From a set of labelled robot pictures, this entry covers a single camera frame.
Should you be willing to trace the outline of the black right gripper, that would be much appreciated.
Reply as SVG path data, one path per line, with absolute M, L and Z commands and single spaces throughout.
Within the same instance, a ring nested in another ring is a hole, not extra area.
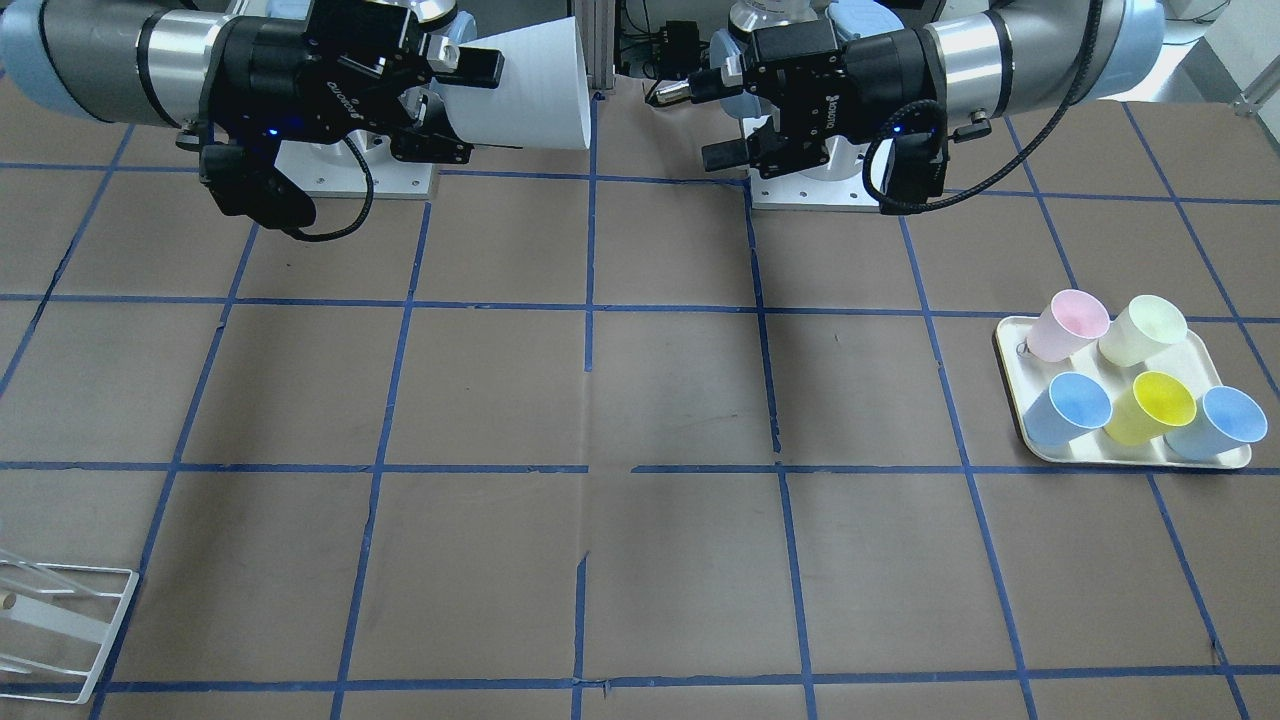
M 474 145 L 429 129 L 403 96 L 431 77 L 498 88 L 506 56 L 430 38 L 444 28 L 443 1 L 312 1 L 301 19 L 237 15 L 218 37 L 207 117 L 264 158 L 283 141 L 335 143 L 365 129 L 390 137 L 397 161 L 467 164 Z

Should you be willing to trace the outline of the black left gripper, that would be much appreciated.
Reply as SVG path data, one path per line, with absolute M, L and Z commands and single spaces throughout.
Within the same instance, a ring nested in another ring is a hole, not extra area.
M 751 94 L 776 110 L 746 138 L 701 149 L 705 172 L 739 167 L 773 178 L 818 167 L 826 141 L 874 143 L 891 123 L 946 136 L 945 64 L 927 29 L 897 29 L 841 44 L 831 20 L 751 33 L 741 61 L 696 70 L 689 100 L 704 104 Z

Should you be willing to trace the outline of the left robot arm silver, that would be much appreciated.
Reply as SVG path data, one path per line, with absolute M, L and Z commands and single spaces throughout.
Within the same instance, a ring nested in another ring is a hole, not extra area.
M 690 77 L 694 102 L 759 97 L 765 123 L 705 146 L 708 170 L 764 178 L 824 164 L 828 138 L 893 145 L 914 177 L 988 120 L 1133 88 L 1164 45 L 1160 1 L 1000 1 L 980 14 L 842 40 L 829 19 L 755 29 Z

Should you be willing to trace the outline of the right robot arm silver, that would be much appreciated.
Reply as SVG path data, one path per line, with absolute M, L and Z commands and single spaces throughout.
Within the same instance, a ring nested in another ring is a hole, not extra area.
M 196 1 L 13 1 L 3 64 L 33 102 L 70 117 L 196 132 L 262 158 L 282 142 L 388 137 L 401 161 L 462 164 L 431 85 L 494 90 L 506 59 L 447 36 L 453 1 L 310 1 L 301 18 Z

